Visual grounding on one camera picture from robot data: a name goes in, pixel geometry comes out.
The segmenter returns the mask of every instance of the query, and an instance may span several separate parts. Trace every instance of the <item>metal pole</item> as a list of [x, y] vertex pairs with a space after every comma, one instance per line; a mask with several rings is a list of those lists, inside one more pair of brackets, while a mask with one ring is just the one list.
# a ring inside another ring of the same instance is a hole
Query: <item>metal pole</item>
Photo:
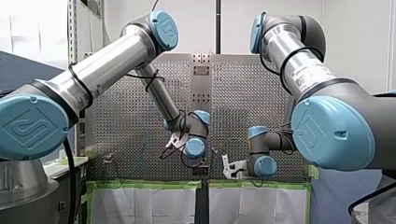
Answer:
[[216, 0], [216, 54], [221, 54], [221, 0]]

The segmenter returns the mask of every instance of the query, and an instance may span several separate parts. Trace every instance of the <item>industrial robot arm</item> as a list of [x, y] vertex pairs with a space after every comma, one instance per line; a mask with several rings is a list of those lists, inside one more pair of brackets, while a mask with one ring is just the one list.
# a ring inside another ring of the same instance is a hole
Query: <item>industrial robot arm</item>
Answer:
[[[263, 13], [253, 22], [250, 50], [260, 54], [263, 66], [280, 77], [290, 101], [295, 102], [295, 106], [289, 107], [291, 116], [285, 122], [290, 123], [291, 131], [285, 134], [290, 140], [285, 141], [283, 147], [288, 147], [285, 149], [295, 147], [309, 162], [325, 169], [396, 169], [394, 95], [372, 96], [355, 81], [336, 77], [322, 62], [326, 41], [315, 20]], [[264, 61], [276, 69], [269, 68]], [[262, 172], [262, 167], [273, 171], [274, 161], [261, 162], [252, 155], [256, 155], [254, 148], [266, 154], [277, 150], [276, 142], [281, 138], [274, 137], [265, 127], [251, 130], [260, 131], [252, 135], [249, 130], [250, 155], [245, 177], [271, 174]], [[260, 135], [264, 136], [260, 139], [266, 140], [255, 147], [252, 140], [258, 141]]]
[[158, 71], [151, 64], [177, 42], [173, 19], [163, 11], [151, 12], [128, 23], [120, 39], [59, 76], [49, 81], [36, 80], [15, 90], [0, 101], [0, 158], [26, 161], [51, 153], [78, 122], [79, 111], [90, 107], [94, 99], [131, 70], [148, 77], [142, 81], [167, 127], [186, 136], [186, 154], [191, 158], [204, 156], [209, 115], [195, 111], [180, 116], [167, 89], [155, 78]]

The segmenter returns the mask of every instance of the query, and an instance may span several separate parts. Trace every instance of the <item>wire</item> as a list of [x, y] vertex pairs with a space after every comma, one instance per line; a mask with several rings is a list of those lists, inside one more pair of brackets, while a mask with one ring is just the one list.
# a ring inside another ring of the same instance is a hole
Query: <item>wire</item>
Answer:
[[261, 188], [264, 184], [264, 176], [262, 177], [262, 182], [260, 183], [260, 185], [256, 185], [253, 180], [250, 180], [250, 183], [256, 188]]
[[181, 147], [174, 148], [174, 150], [173, 150], [172, 152], [170, 152], [170, 153], [164, 155], [165, 152], [167, 152], [168, 150], [170, 150], [170, 148], [166, 148], [166, 149], [163, 151], [163, 153], [161, 153], [160, 160], [163, 161], [163, 160], [165, 160], [166, 158], [172, 156], [173, 154], [175, 154], [175, 152], [177, 152], [178, 150], [180, 150], [180, 149], [181, 149], [182, 147], [184, 147], [184, 146], [185, 146], [185, 145], [183, 145], [183, 146], [181, 146]]
[[160, 0], [155, 1], [154, 6], [152, 7], [152, 10], [151, 10], [151, 11], [154, 11], [154, 9], [155, 9], [155, 7], [157, 6], [157, 4], [158, 4], [159, 1], [160, 1]]
[[[270, 133], [277, 133], [279, 135], [279, 139], [280, 139], [280, 143], [279, 143], [279, 150], [282, 151], [283, 153], [285, 153], [288, 156], [291, 156], [294, 154], [294, 151], [296, 150], [294, 147], [294, 144], [290, 141], [290, 139], [281, 132], [270, 132]], [[283, 149], [283, 139], [286, 139], [286, 141], [289, 143], [289, 145], [291, 146], [291, 152], [287, 152], [286, 150]]]
[[392, 183], [392, 184], [390, 184], [390, 185], [388, 185], [388, 186], [386, 186], [386, 187], [384, 187], [384, 188], [382, 188], [382, 189], [378, 189], [378, 190], [374, 191], [373, 193], [368, 194], [368, 195], [366, 195], [366, 196], [360, 198], [359, 200], [357, 200], [356, 202], [352, 203], [352, 204], [348, 207], [347, 211], [348, 211], [349, 215], [352, 216], [353, 208], [356, 207], [358, 204], [364, 203], [365, 201], [367, 201], [367, 200], [369, 200], [369, 199], [372, 199], [372, 198], [374, 198], [375, 196], [378, 196], [378, 195], [380, 195], [380, 194], [382, 194], [382, 193], [385, 193], [385, 192], [387, 192], [387, 191], [390, 190], [390, 189], [394, 189], [395, 187], [396, 187], [396, 182], [395, 182], [395, 183]]
[[[266, 12], [263, 12], [262, 13], [262, 16], [261, 16], [261, 26], [263, 27], [264, 26], [264, 16], [266, 15], [267, 13]], [[259, 53], [260, 53], [260, 62], [262, 62], [262, 66], [267, 70], [267, 71], [269, 71], [269, 72], [271, 72], [271, 73], [273, 73], [273, 74], [275, 74], [275, 75], [278, 75], [279, 76], [279, 73], [277, 72], [277, 71], [274, 71], [274, 70], [272, 70], [271, 68], [269, 68], [268, 66], [267, 66], [267, 64], [264, 62], [264, 59], [263, 59], [263, 56], [262, 56], [262, 40], [264, 39], [264, 29], [262, 29], [262, 32], [261, 32], [261, 37], [260, 37], [260, 42], [259, 42]]]
[[69, 165], [70, 174], [70, 211], [69, 211], [69, 224], [74, 224], [76, 220], [76, 203], [77, 203], [77, 181], [76, 170], [73, 159], [73, 151], [70, 147], [67, 137], [64, 139], [64, 150], [66, 151], [67, 161]]
[[179, 141], [183, 138], [184, 132], [185, 132], [185, 128], [187, 126], [186, 111], [185, 110], [180, 110], [180, 114], [182, 114], [182, 117], [180, 119], [180, 122], [178, 123], [178, 128], [180, 129], [180, 135], [178, 136], [178, 140]]
[[131, 75], [131, 74], [127, 74], [127, 75], [125, 75], [125, 76], [127, 76], [127, 77], [142, 78], [142, 79], [147, 79], [147, 78], [151, 79], [151, 80], [149, 81], [148, 85], [147, 85], [146, 88], [145, 88], [145, 91], [149, 91], [149, 86], [151, 85], [151, 83], [154, 81], [155, 78], [158, 78], [158, 79], [160, 79], [162, 82], [165, 82], [165, 78], [164, 78], [164, 77], [157, 77], [159, 72], [160, 72], [159, 69], [155, 70], [155, 73], [152, 75], [152, 77], [141, 77], [141, 76], [135, 76], [135, 75]]
[[67, 68], [70, 72], [70, 74], [73, 76], [73, 78], [78, 82], [78, 84], [82, 87], [82, 89], [84, 89], [85, 92], [87, 92], [88, 95], [88, 104], [87, 106], [85, 106], [84, 109], [89, 108], [92, 104], [93, 104], [93, 95], [90, 91], [90, 89], [88, 89], [88, 87], [84, 84], [84, 82], [81, 81], [81, 79], [78, 78], [78, 76], [76, 75], [76, 73], [73, 71], [73, 66], [76, 65], [76, 63], [70, 63]]

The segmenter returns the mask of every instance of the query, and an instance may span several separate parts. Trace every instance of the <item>green tape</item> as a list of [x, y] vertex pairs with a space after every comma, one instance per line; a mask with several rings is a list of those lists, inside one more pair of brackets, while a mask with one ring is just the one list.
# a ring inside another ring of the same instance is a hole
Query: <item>green tape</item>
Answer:
[[308, 175], [314, 179], [319, 179], [319, 170], [313, 165], [308, 166]]
[[[256, 181], [256, 185], [260, 185], [261, 181]], [[307, 183], [282, 183], [275, 181], [264, 181], [262, 183], [262, 188], [267, 189], [306, 189]], [[210, 188], [216, 189], [226, 189], [226, 188], [242, 188], [242, 187], [254, 187], [250, 181], [246, 180], [210, 180]]]
[[200, 181], [147, 181], [147, 180], [109, 180], [89, 181], [91, 189], [198, 189]]

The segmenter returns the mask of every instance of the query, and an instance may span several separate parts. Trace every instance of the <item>black cable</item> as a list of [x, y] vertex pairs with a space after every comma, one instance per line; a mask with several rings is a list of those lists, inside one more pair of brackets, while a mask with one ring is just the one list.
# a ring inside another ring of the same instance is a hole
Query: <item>black cable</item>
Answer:
[[181, 146], [181, 147], [178, 147], [178, 148], [174, 148], [172, 152], [170, 152], [170, 153], [168, 153], [168, 154], [165, 155], [165, 152], [167, 152], [168, 150], [170, 150], [170, 148], [166, 148], [166, 149], [163, 151], [163, 153], [161, 153], [160, 160], [163, 161], [163, 160], [165, 160], [166, 158], [172, 156], [173, 154], [175, 154], [175, 152], [177, 152], [178, 150], [180, 150], [182, 147], [184, 147], [184, 145]]
[[66, 151], [67, 162], [69, 165], [70, 176], [70, 211], [69, 211], [69, 224], [74, 224], [76, 220], [76, 203], [77, 203], [77, 176], [73, 159], [73, 151], [70, 147], [67, 137], [64, 139], [64, 150]]
[[186, 145], [183, 145], [182, 147], [183, 147], [183, 149], [181, 150], [181, 153], [180, 153], [180, 160], [181, 160], [181, 162], [183, 163], [184, 166], [186, 166], [186, 167], [188, 167], [188, 168], [191, 168], [191, 169], [194, 169], [194, 168], [197, 168], [197, 167], [199, 167], [200, 165], [204, 164], [205, 158], [202, 158], [201, 161], [200, 161], [198, 164], [196, 164], [196, 165], [194, 165], [194, 166], [188, 165], [188, 164], [184, 161], [184, 157], [183, 157], [183, 155], [184, 155], [184, 149], [186, 148]]
[[262, 32], [260, 33], [260, 42], [259, 42], [259, 56], [260, 56], [260, 62], [262, 62], [262, 66], [267, 70], [267, 71], [269, 71], [269, 72], [271, 72], [271, 73], [273, 73], [273, 74], [275, 74], [275, 75], [278, 75], [279, 76], [279, 73], [277, 72], [277, 71], [274, 71], [274, 70], [272, 70], [271, 68], [269, 68], [268, 66], [267, 66], [267, 64], [265, 63], [265, 61], [264, 61], [264, 59], [263, 59], [263, 57], [262, 57], [262, 40], [264, 39], [264, 29], [263, 29], [263, 27], [264, 27], [264, 16], [266, 15], [267, 13], [266, 12], [263, 12], [262, 13], [262, 16], [261, 16], [261, 27], [262, 27]]
[[185, 110], [180, 110], [180, 114], [182, 114], [180, 122], [178, 123], [178, 128], [180, 129], [180, 136], [178, 137], [178, 140], [180, 141], [185, 133], [185, 129], [187, 127], [187, 118], [186, 118], [186, 111]]
[[372, 199], [372, 198], [374, 198], [375, 196], [378, 196], [378, 195], [380, 195], [380, 194], [382, 194], [382, 193], [385, 193], [385, 192], [387, 192], [387, 191], [390, 190], [390, 189], [394, 189], [395, 187], [396, 187], [396, 182], [395, 182], [395, 183], [392, 183], [392, 184], [390, 184], [390, 185], [388, 185], [388, 186], [386, 186], [386, 187], [384, 187], [384, 188], [382, 188], [382, 189], [378, 189], [378, 190], [374, 191], [373, 193], [368, 194], [368, 195], [366, 195], [366, 196], [360, 198], [359, 200], [357, 200], [356, 202], [352, 203], [352, 204], [348, 207], [347, 211], [348, 211], [349, 215], [352, 216], [353, 208], [354, 208], [356, 205], [358, 205], [358, 204], [360, 204], [360, 203], [364, 203], [365, 201], [367, 201], [367, 200], [369, 200], [369, 199]]
[[285, 60], [283, 60], [283, 63], [282, 63], [282, 65], [280, 66], [280, 69], [279, 69], [280, 84], [282, 84], [283, 89], [284, 89], [288, 94], [290, 94], [290, 95], [291, 95], [291, 92], [290, 92], [288, 86], [286, 85], [286, 83], [285, 83], [285, 78], [284, 78], [284, 76], [285, 76], [284, 72], [285, 72], [286, 64], [289, 62], [289, 60], [290, 60], [294, 55], [296, 55], [296, 54], [298, 54], [298, 53], [300, 53], [301, 51], [306, 50], [306, 49], [309, 49], [309, 50], [311, 50], [311, 51], [313, 50], [313, 51], [317, 52], [317, 53], [319, 54], [319, 57], [320, 57], [319, 59], [320, 59], [320, 61], [321, 61], [321, 62], [324, 61], [324, 54], [323, 54], [323, 52], [322, 52], [320, 49], [315, 48], [315, 47], [312, 47], [312, 46], [305, 46], [305, 47], [302, 47], [302, 48], [299, 48], [299, 49], [296, 49], [296, 50], [292, 51], [292, 52], [285, 58]]
[[155, 1], [154, 6], [152, 7], [152, 10], [151, 10], [151, 11], [154, 11], [154, 9], [155, 9], [155, 7], [157, 6], [157, 4], [158, 4], [159, 1], [160, 1], [160, 0]]
[[145, 88], [145, 91], [149, 91], [149, 86], [151, 85], [151, 83], [154, 81], [155, 78], [160, 79], [162, 82], [165, 82], [165, 78], [164, 77], [158, 77], [158, 73], [160, 72], [159, 69], [155, 70], [155, 73], [152, 75], [152, 77], [141, 77], [141, 76], [135, 76], [135, 75], [131, 75], [131, 74], [127, 74], [125, 76], [127, 77], [136, 77], [136, 78], [143, 78], [143, 79], [147, 79], [149, 78], [150, 81], [148, 83], [148, 85]]
[[[289, 138], [285, 135], [285, 134], [283, 134], [282, 132], [284, 132], [284, 131], [281, 131], [281, 132], [270, 132], [270, 133], [277, 133], [278, 135], [279, 135], [279, 141], [280, 141], [280, 143], [279, 143], [279, 149], [278, 150], [280, 150], [280, 151], [282, 151], [284, 154], [286, 154], [286, 155], [288, 155], [288, 156], [291, 156], [291, 155], [293, 155], [294, 154], [294, 151], [296, 150], [295, 149], [295, 147], [294, 147], [294, 144], [289, 140]], [[291, 146], [291, 152], [287, 152], [286, 150], [283, 150], [283, 139], [286, 139], [286, 141], [289, 143], [289, 145]]]
[[90, 89], [88, 89], [88, 87], [84, 84], [84, 82], [81, 81], [81, 79], [78, 78], [78, 76], [76, 75], [76, 73], [73, 71], [73, 66], [76, 65], [76, 63], [70, 63], [67, 68], [70, 72], [70, 74], [73, 76], [73, 78], [78, 82], [78, 84], [82, 87], [82, 89], [84, 89], [85, 92], [87, 92], [88, 94], [88, 104], [87, 106], [85, 106], [84, 109], [89, 108], [92, 104], [93, 104], [93, 95], [90, 91]]
[[260, 183], [260, 185], [256, 185], [253, 180], [250, 180], [250, 183], [256, 188], [261, 188], [264, 184], [264, 176], [262, 177], [262, 182]]

